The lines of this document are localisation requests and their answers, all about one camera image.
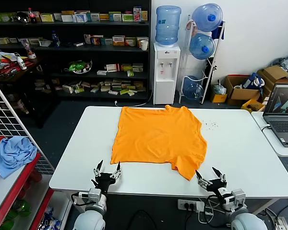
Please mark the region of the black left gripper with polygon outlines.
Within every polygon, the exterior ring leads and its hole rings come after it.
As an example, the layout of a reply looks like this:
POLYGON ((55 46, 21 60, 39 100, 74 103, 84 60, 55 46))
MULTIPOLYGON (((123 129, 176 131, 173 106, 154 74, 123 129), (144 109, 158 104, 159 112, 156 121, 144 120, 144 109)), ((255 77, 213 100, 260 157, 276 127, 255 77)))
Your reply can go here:
POLYGON ((92 179, 91 181, 96 189, 100 189, 102 193, 107 193, 109 186, 115 184, 121 174, 120 161, 113 174, 100 172, 102 163, 103 160, 93 169, 95 179, 92 179))

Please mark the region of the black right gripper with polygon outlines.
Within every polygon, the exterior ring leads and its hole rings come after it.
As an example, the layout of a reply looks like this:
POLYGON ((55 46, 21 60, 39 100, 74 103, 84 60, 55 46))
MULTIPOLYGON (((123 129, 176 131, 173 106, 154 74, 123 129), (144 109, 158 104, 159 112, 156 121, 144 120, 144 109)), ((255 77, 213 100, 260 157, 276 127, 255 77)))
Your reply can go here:
POLYGON ((208 192, 213 192, 215 195, 228 194, 226 175, 215 167, 212 167, 212 169, 217 178, 209 181, 204 179, 197 170, 195 171, 199 186, 208 192))

